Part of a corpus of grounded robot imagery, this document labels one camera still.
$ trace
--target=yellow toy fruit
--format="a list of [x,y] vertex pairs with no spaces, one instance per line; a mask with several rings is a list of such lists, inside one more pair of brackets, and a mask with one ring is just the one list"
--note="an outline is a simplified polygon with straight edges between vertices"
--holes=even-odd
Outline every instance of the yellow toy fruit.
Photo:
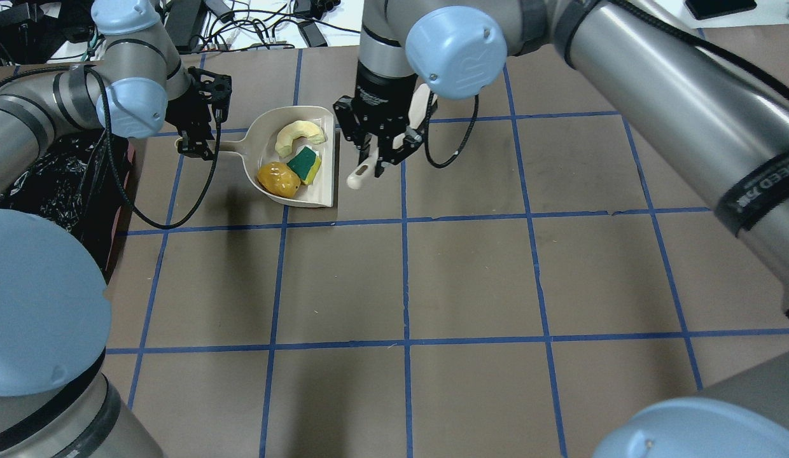
[[310,121],[296,121],[285,125],[279,130],[276,136],[276,153],[279,157],[287,157],[293,153],[293,140],[300,137],[307,137],[307,141],[313,145],[321,144],[326,141],[324,130],[316,123]]
[[270,162],[258,169],[256,179],[270,194],[292,199],[301,179],[284,162]]

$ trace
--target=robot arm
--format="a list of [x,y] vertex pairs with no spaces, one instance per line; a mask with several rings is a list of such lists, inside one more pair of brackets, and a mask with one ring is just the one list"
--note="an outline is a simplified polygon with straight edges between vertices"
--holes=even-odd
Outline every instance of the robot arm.
[[[180,153],[210,159],[211,115],[200,91],[218,85],[208,88],[200,78],[224,78],[229,88],[228,76],[186,69],[150,0],[98,0],[92,18],[109,40],[96,69],[106,87],[113,133],[145,138],[168,121],[183,138]],[[86,68],[0,87],[0,192],[55,139],[103,127],[101,86]],[[217,114],[224,121],[229,92],[220,100]]]
[[[462,99],[494,81],[506,56],[544,43],[555,44],[781,279],[789,316],[787,97],[679,31],[654,26],[629,3],[367,0],[356,93],[335,105],[344,135],[361,162],[377,136],[380,176],[421,144],[407,128],[413,72],[438,95]],[[403,133],[406,142],[393,148]]]

